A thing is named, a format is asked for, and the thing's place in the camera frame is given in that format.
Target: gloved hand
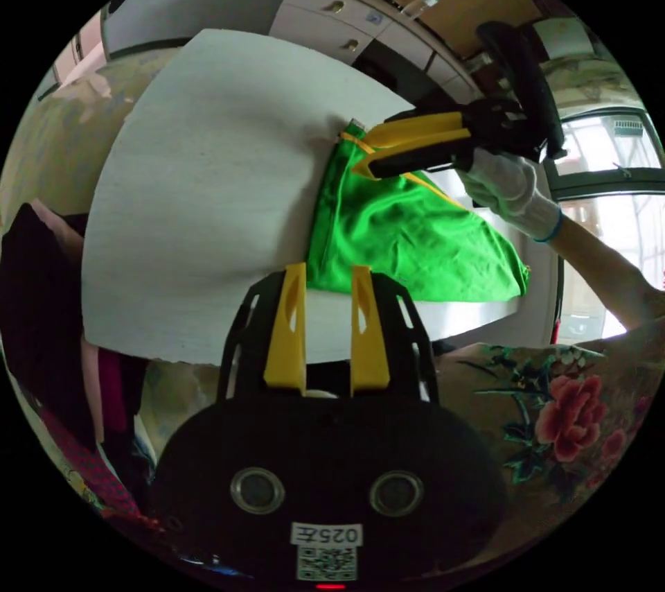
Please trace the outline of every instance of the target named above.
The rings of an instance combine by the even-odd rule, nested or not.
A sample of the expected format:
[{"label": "gloved hand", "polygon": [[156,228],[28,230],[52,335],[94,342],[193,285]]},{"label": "gloved hand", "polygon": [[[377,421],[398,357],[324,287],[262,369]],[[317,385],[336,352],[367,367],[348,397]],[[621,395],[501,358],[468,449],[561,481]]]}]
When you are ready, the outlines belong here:
[{"label": "gloved hand", "polygon": [[470,171],[457,173],[474,201],[534,241],[545,243],[558,233],[561,207],[538,192],[535,169],[523,157],[476,148]]}]

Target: white cabinet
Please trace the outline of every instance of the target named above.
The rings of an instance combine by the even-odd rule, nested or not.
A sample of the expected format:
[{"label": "white cabinet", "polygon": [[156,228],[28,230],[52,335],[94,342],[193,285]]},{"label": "white cabinet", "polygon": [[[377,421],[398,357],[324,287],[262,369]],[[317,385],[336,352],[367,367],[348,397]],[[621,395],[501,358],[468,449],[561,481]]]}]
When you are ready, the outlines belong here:
[{"label": "white cabinet", "polygon": [[460,103],[461,105],[467,105],[473,100],[481,98],[482,95],[466,81],[466,79],[457,76],[454,79],[451,79],[443,86],[443,90],[450,95],[450,97],[455,100],[455,102]]},{"label": "white cabinet", "polygon": [[436,82],[443,88],[451,79],[458,76],[457,70],[439,54],[436,54],[432,59],[432,63],[427,68],[427,75],[430,79]]},{"label": "white cabinet", "polygon": [[373,39],[336,18],[291,5],[279,8],[270,28],[270,36],[307,46],[348,65],[355,61]]},{"label": "white cabinet", "polygon": [[282,4],[334,17],[373,37],[392,23],[386,15],[358,0],[283,0]]},{"label": "white cabinet", "polygon": [[396,53],[410,60],[416,67],[424,70],[432,57],[432,48],[416,37],[404,26],[391,23],[377,38]]}]

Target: floral fabric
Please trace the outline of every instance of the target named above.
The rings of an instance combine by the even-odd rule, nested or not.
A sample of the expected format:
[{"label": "floral fabric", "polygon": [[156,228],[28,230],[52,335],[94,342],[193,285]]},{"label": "floral fabric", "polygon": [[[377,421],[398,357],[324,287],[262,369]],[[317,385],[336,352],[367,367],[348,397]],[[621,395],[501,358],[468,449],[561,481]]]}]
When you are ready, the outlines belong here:
[{"label": "floral fabric", "polygon": [[484,436],[511,496],[493,542],[465,566],[560,525],[637,435],[665,371],[665,317],[588,347],[600,351],[471,345],[437,360],[442,403]]}]

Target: blue wristband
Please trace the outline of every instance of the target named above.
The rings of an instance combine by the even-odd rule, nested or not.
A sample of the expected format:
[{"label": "blue wristband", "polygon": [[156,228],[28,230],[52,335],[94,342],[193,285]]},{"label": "blue wristband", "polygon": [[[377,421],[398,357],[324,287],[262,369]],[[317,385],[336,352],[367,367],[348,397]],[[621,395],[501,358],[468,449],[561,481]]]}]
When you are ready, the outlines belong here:
[{"label": "blue wristband", "polygon": [[556,221],[552,233],[546,238],[535,238],[534,241],[536,243],[549,243],[561,231],[561,225],[563,225],[563,209],[559,206],[559,219]]}]

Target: window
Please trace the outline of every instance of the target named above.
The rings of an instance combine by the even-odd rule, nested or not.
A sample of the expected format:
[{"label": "window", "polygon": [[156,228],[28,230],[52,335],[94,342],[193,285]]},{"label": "window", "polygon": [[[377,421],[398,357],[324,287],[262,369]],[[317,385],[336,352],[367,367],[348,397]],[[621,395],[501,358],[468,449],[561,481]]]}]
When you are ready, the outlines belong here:
[{"label": "window", "polygon": [[[563,123],[566,157],[548,162],[552,196],[565,213],[662,288],[665,271],[665,154],[646,114],[610,110]],[[559,342],[623,333],[567,263],[560,276]]]},{"label": "window", "polygon": [[[562,202],[565,213],[637,266],[647,281],[662,287],[665,271],[665,192],[661,195],[613,195]],[[582,277],[565,264],[559,342],[623,333]]]}]

